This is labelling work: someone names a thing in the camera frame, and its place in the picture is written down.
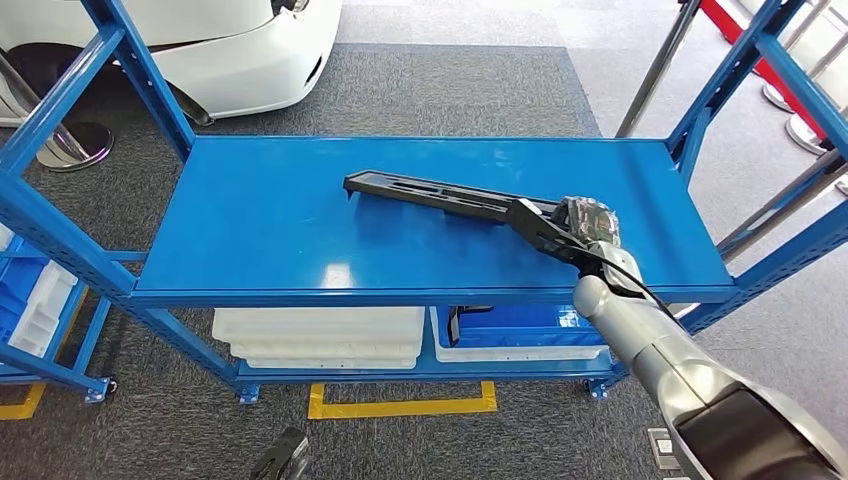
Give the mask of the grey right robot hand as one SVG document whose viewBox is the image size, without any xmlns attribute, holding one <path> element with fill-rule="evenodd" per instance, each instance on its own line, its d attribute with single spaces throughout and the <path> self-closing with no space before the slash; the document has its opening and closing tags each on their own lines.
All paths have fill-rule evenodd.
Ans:
<svg viewBox="0 0 848 480">
<path fill-rule="evenodd" d="M 596 199 L 565 196 L 554 208 L 551 221 L 584 243 L 603 241 L 621 246 L 615 212 Z"/>
</svg>

